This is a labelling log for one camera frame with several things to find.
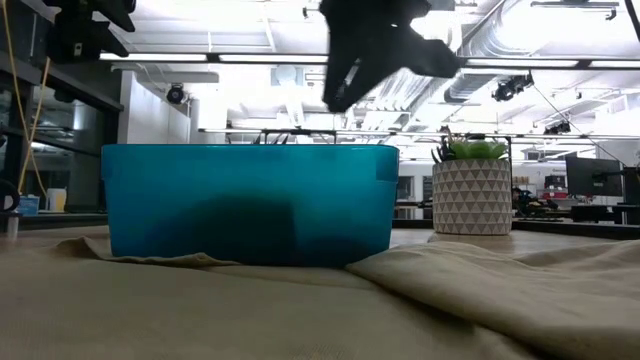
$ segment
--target planter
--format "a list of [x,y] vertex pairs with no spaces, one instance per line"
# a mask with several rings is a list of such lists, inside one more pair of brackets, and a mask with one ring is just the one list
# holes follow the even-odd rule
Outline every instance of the planter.
[[511,231],[511,168],[506,160],[454,160],[433,167],[433,226],[439,233]]

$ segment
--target blue container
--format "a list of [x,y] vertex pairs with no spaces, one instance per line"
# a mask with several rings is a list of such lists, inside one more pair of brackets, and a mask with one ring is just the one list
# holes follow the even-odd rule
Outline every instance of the blue container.
[[40,208],[39,197],[21,196],[20,205],[18,205],[18,207],[16,208],[16,212],[24,216],[37,216],[39,208]]
[[389,248],[398,150],[109,145],[102,173],[115,256],[342,267]]

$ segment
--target yellow cable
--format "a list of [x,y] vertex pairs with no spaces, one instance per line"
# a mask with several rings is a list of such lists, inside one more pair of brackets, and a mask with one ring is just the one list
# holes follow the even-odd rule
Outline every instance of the yellow cable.
[[35,136],[36,127],[38,126],[38,120],[40,119],[40,112],[42,110],[42,101],[44,98],[44,87],[47,83],[47,77],[49,75],[49,67],[51,65],[51,59],[47,58],[47,63],[45,65],[45,70],[43,73],[42,90],[40,91],[40,100],[38,102],[38,109],[36,110],[36,116],[34,118],[33,128],[31,129],[31,136],[29,136],[29,127],[27,125],[27,121],[25,120],[24,108],[22,107],[22,99],[20,97],[20,86],[18,84],[18,75],[17,75],[18,73],[16,71],[16,64],[13,56],[13,44],[11,41],[9,14],[7,12],[7,0],[2,0],[2,14],[4,16],[4,27],[7,35],[7,48],[9,49],[9,63],[11,64],[11,72],[13,73],[13,86],[16,92],[18,111],[20,113],[20,120],[22,121],[22,129],[24,130],[24,135],[27,138],[27,155],[25,157],[23,167],[22,167],[22,173],[20,175],[20,180],[18,182],[18,191],[20,192],[20,194],[22,194],[22,186],[24,184],[26,168],[29,162],[29,158],[31,158],[33,162],[33,169],[35,170],[36,177],[38,178],[38,184],[40,185],[40,190],[42,191],[43,196],[46,198],[47,191],[44,185],[42,184],[42,179],[40,178],[40,172],[38,171],[38,165],[36,164],[36,158],[35,158],[35,155],[33,154],[33,151],[31,151],[31,145],[33,143],[33,138]]
[[40,114],[42,112],[42,102],[44,100],[44,89],[47,86],[47,77],[49,76],[49,68],[51,67],[51,59],[47,58],[47,62],[44,66],[44,73],[42,74],[42,87],[40,90],[40,100],[38,100],[38,108],[36,110],[36,116],[33,120],[33,125],[31,127],[31,135],[28,136],[27,140],[27,156],[25,157],[25,161],[22,164],[22,171],[20,172],[20,181],[18,183],[18,191],[22,193],[22,186],[24,184],[24,179],[27,174],[27,164],[29,163],[29,158],[33,161],[33,170],[36,173],[36,177],[38,178],[38,183],[40,184],[40,190],[43,191],[45,198],[47,197],[47,192],[45,191],[44,185],[42,184],[42,179],[40,178],[40,171],[38,171],[38,165],[36,163],[35,154],[32,151],[33,139],[36,135],[36,129],[38,128],[38,120],[40,119]]

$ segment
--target table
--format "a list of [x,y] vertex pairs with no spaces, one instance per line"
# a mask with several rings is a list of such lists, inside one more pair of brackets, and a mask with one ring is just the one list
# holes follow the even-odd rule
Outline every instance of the table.
[[[454,241],[473,244],[494,252],[521,254],[612,241],[600,238],[543,234],[527,231],[512,231],[508,237],[434,234],[435,232],[433,230],[395,229],[391,233],[391,246],[424,244],[430,241]],[[80,236],[87,236],[98,241],[108,241],[109,228],[107,226],[95,226],[21,231],[16,242],[10,241],[7,236],[0,236],[0,253],[19,249],[53,246],[62,240]]]
[[[616,224],[640,225],[640,205],[614,205],[611,207]],[[626,222],[622,214],[627,214]]]

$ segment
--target desk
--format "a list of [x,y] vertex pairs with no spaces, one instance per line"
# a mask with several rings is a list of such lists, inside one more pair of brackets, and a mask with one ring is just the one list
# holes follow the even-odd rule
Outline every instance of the desk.
[[616,224],[640,225],[640,205],[614,205],[611,210]]
[[[391,232],[391,246],[406,244],[424,244],[437,241],[456,241],[473,244],[485,249],[502,253],[527,253],[533,251],[555,250],[573,246],[600,244],[611,240],[542,234],[528,231],[512,231],[509,236],[459,236],[434,235],[433,230],[395,229]],[[62,240],[87,236],[97,241],[109,240],[107,226],[67,228],[55,230],[21,231],[15,243],[0,236],[0,253],[19,249],[53,246]]]
[[613,213],[608,211],[606,205],[578,205],[571,207],[571,220],[583,221],[613,221]]

